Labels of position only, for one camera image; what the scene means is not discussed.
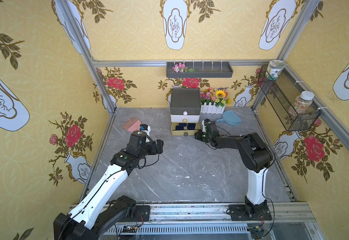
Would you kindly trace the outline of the yellow bottom drawer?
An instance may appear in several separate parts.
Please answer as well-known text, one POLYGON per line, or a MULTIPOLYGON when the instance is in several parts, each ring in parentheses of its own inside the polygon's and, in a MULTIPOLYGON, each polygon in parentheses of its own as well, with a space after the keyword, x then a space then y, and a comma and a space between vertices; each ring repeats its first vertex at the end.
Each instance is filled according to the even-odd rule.
POLYGON ((175 127, 178 126, 179 123, 172 123, 171 130, 173 136, 193 136, 199 130, 199 123, 187 123, 187 124, 195 124, 195 130, 187 130, 184 127, 183 131, 176 131, 175 127))

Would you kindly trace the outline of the grey top drawer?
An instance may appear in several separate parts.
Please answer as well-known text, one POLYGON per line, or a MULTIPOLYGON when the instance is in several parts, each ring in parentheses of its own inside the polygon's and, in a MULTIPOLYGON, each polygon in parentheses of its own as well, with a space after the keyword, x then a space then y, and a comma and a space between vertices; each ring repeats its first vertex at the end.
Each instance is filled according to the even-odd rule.
POLYGON ((201 107, 175 107, 170 108, 171 115, 200 115, 201 107))

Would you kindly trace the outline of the white drawer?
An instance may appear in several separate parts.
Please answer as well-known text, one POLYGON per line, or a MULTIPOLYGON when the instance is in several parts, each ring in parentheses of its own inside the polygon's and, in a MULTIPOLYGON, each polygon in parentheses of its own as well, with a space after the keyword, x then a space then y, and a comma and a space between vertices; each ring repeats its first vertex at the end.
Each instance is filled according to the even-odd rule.
POLYGON ((198 123, 200 115, 171 115, 173 123, 198 123))

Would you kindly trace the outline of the blue brooch box bottom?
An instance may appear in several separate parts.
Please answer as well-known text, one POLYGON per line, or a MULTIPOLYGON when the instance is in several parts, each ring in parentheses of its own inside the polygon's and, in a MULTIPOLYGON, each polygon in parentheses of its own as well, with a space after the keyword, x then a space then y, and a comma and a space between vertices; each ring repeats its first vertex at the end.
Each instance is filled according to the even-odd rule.
POLYGON ((187 130, 195 130, 195 124, 187 124, 187 130))

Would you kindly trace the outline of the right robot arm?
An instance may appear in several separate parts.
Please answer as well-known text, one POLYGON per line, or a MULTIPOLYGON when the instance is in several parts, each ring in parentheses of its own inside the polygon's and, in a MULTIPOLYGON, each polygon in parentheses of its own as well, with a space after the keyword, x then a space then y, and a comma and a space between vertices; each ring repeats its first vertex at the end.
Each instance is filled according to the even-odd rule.
POLYGON ((245 211, 255 215, 267 208, 265 197, 265 183, 268 169, 274 157, 267 145, 257 133, 232 136, 220 135, 218 131, 198 130, 194 134, 198 141, 210 144, 215 149, 238 150, 241 160, 248 171, 248 190, 245 196, 245 211))

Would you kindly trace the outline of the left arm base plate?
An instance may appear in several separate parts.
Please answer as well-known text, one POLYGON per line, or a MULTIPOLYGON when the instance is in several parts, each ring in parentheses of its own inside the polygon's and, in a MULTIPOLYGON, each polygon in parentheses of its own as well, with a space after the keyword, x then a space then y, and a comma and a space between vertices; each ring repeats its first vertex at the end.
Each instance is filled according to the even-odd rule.
POLYGON ((148 222, 150 220, 151 207, 149 205, 137 205, 133 222, 148 222))

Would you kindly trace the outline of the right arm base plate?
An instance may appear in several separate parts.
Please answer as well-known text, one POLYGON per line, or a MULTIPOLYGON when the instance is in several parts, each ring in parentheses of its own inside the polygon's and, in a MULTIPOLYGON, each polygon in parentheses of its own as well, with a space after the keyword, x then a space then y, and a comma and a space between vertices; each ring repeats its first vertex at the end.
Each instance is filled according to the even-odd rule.
POLYGON ((230 216, 232 221, 271 221, 273 219, 267 204, 258 206, 229 205, 225 213, 230 216))

